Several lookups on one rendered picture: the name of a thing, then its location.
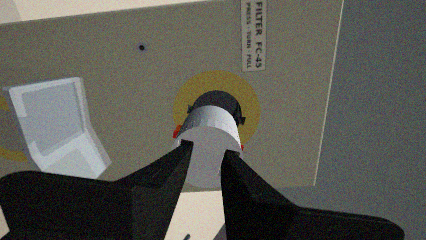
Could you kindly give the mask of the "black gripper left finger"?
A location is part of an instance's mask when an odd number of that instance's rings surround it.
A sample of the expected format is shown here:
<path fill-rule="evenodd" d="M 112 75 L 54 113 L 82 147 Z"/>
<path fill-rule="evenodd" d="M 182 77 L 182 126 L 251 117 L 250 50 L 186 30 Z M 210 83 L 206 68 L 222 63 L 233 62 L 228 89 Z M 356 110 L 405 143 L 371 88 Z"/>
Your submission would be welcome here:
<path fill-rule="evenodd" d="M 0 206 L 9 230 L 17 225 L 164 240 L 183 188 L 192 143 L 185 142 L 116 181 L 37 171 L 0 178 Z"/>

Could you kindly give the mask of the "grey cylinder with slotted end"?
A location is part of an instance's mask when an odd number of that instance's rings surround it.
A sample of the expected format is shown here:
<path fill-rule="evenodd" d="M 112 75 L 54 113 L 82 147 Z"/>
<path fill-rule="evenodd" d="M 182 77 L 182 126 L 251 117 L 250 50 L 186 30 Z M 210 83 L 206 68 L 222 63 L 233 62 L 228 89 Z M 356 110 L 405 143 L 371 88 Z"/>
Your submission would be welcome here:
<path fill-rule="evenodd" d="M 243 148 L 232 115 L 217 106 L 193 110 L 183 125 L 174 130 L 171 150 L 192 143 L 185 182 L 201 188 L 221 186 L 221 163 L 225 150 L 234 151 L 243 160 Z"/>

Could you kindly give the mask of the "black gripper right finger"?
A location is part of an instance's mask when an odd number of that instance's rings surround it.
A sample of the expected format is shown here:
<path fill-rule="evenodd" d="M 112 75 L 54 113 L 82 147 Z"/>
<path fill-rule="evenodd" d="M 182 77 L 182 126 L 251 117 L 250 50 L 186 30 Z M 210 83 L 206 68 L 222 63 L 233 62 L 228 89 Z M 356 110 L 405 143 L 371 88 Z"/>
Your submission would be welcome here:
<path fill-rule="evenodd" d="M 225 150 L 221 190 L 227 240 L 404 240 L 382 217 L 299 207 L 234 151 Z"/>

